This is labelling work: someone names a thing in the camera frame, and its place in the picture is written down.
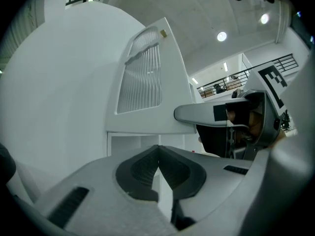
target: ceiling light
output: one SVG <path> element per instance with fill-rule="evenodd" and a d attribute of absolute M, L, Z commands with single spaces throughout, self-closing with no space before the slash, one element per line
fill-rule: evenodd
<path fill-rule="evenodd" d="M 226 33 L 224 31 L 221 31 L 217 36 L 218 41 L 222 42 L 226 40 Z"/>
<path fill-rule="evenodd" d="M 226 64 L 226 62 L 224 62 L 223 65 L 224 65 L 225 71 L 227 72 L 228 69 L 227 69 L 227 64 Z"/>
<path fill-rule="evenodd" d="M 269 21 L 269 16 L 268 16 L 268 14 L 263 14 L 262 16 L 261 16 L 261 23 L 262 24 L 266 24 L 268 21 Z"/>
<path fill-rule="evenodd" d="M 195 78 L 192 78 L 192 80 L 193 80 L 196 84 L 198 84 L 198 81 L 197 81 Z"/>

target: black slot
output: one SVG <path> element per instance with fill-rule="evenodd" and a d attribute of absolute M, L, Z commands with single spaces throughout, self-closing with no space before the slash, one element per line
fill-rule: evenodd
<path fill-rule="evenodd" d="M 89 190 L 83 187 L 73 189 L 52 211 L 48 220 L 60 228 L 64 228 L 74 215 Z"/>
<path fill-rule="evenodd" d="M 242 175 L 246 175 L 246 173 L 248 171 L 248 169 L 243 169 L 243 168 L 239 168 L 239 167 L 235 167 L 235 166 L 231 166 L 231 165 L 225 166 L 224 170 L 235 172 L 235 173 L 242 174 Z"/>

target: open cabinet door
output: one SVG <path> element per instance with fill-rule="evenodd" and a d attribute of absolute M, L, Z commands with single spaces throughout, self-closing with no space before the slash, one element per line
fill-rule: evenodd
<path fill-rule="evenodd" d="M 165 18 L 128 42 L 111 88 L 105 130 L 138 134 L 195 133 L 174 118 L 192 104 L 182 55 Z"/>

